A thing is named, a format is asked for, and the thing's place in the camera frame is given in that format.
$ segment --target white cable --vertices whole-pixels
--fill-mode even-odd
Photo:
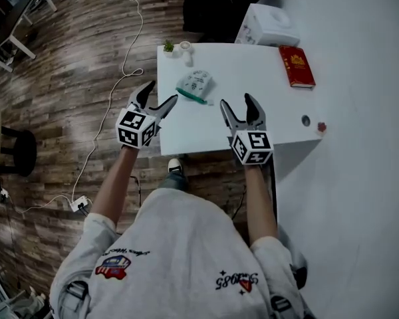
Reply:
[[[12,201],[12,197],[11,197],[10,195],[8,195],[8,196],[9,196],[9,199],[11,200],[11,203],[12,203],[12,205],[13,205],[14,210],[15,210],[18,214],[23,214],[24,212],[26,212],[26,211],[28,211],[28,210],[30,210],[30,209],[40,209],[40,208],[44,208],[44,207],[46,207],[47,205],[50,205],[50,204],[51,204],[55,199],[57,199],[58,197],[64,197],[64,198],[68,201],[68,204],[71,204],[71,201],[69,200],[68,197],[66,197],[65,195],[58,195],[58,196],[52,198],[52,201],[50,201],[49,203],[47,203],[47,204],[45,204],[45,205],[42,205],[41,207],[29,207],[28,209],[26,209],[26,210],[24,210],[24,211],[18,211],[18,210],[16,209],[16,206],[15,206],[14,202]]]
[[[142,31],[142,28],[143,28],[143,26],[144,26],[144,18],[143,18],[142,14],[141,14],[140,11],[139,11],[139,1],[138,1],[138,0],[130,0],[130,1],[135,1],[135,2],[137,3],[137,12],[138,12],[138,14],[139,14],[139,16],[140,16],[140,20],[142,21],[142,23],[141,23],[141,25],[140,25],[138,34],[134,37],[132,43],[131,43],[130,46],[128,47],[128,50],[127,50],[127,53],[126,53],[126,57],[124,58],[124,62],[122,63],[121,71],[122,71],[122,73],[123,73],[123,76],[122,76],[120,79],[118,79],[118,81],[115,83],[114,87],[112,88],[112,90],[111,90],[111,92],[110,92],[110,94],[109,94],[108,108],[106,109],[105,115],[104,115],[104,117],[103,117],[103,119],[102,119],[102,121],[101,121],[101,123],[100,123],[99,131],[98,131],[98,133],[95,135],[95,137],[94,137],[93,140],[92,140],[93,149],[92,149],[91,152],[88,153],[88,155],[87,155],[87,157],[86,157],[86,161],[84,162],[84,165],[83,165],[83,167],[82,167],[82,169],[81,169],[81,171],[80,171],[80,175],[78,175],[77,180],[75,181],[75,184],[74,184],[74,188],[72,189],[72,195],[71,195],[71,200],[72,200],[72,202],[74,202],[75,188],[76,188],[76,186],[77,186],[77,184],[78,184],[78,181],[80,180],[80,177],[81,177],[82,173],[84,172],[84,169],[86,169],[86,166],[87,166],[87,163],[88,163],[88,160],[89,160],[90,156],[91,156],[91,155],[94,153],[94,151],[96,150],[96,139],[97,139],[97,137],[99,136],[100,132],[102,131],[102,127],[103,127],[103,124],[104,124],[104,122],[105,122],[106,116],[108,115],[108,112],[109,112],[109,110],[111,109],[112,93],[114,92],[116,86],[117,86],[117,85],[121,82],[121,80],[123,80],[124,78],[130,77],[130,76],[140,76],[141,74],[144,73],[144,70],[143,70],[142,68],[137,68],[136,70],[134,70],[134,71],[133,71],[132,73],[130,73],[130,74],[126,74],[125,71],[124,71],[124,66],[126,65],[128,53],[130,52],[130,49],[132,48],[133,44],[136,42],[137,38],[139,37],[139,34],[140,34],[140,32]]]

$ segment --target wooden floor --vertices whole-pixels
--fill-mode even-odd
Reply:
[[[27,178],[3,176],[18,211],[45,205],[57,195],[70,197],[108,106],[109,92],[122,76],[127,48],[140,26],[133,1],[53,1],[58,8],[56,13],[45,6],[30,15],[33,27],[21,23],[18,29],[19,34],[29,35],[23,37],[23,43],[37,58],[19,55],[13,74],[0,68],[3,125],[30,130],[37,139],[34,172]],[[97,150],[77,186],[76,197],[94,199],[118,155],[120,144],[114,133],[117,113],[126,105],[134,87],[156,79],[157,45],[165,39],[178,43],[195,42],[200,37],[182,31],[183,0],[139,2],[144,28],[128,55],[125,71],[143,68],[144,74],[124,79],[114,91],[111,111],[98,137]],[[156,102],[156,91],[151,99]],[[140,180],[142,199],[166,175],[168,160],[169,157],[160,156],[159,138],[142,149],[133,171]],[[233,213],[244,180],[230,152],[194,155],[185,163],[191,192]],[[133,222],[138,211],[136,185],[132,183],[129,190],[119,231]],[[240,211],[237,220],[244,218],[245,212]],[[31,284],[48,292],[60,263],[82,233],[83,220],[84,216],[73,213],[63,198],[24,214],[9,204],[0,205],[0,276],[5,289],[10,294],[16,292],[18,274],[22,288]]]

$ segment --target green plant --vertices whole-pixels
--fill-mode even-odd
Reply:
[[[174,45],[170,40],[164,41],[164,51],[165,52],[173,52]]]

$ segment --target white t-shirt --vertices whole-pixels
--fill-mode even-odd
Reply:
[[[263,237],[249,248],[215,204],[157,189],[121,237],[91,213],[51,287],[55,318],[74,280],[88,284],[87,318],[268,318],[270,294],[303,305],[289,251]]]

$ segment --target white wall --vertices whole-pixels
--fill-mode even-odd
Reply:
[[[399,318],[399,0],[282,1],[328,125],[277,186],[303,294],[319,318]]]

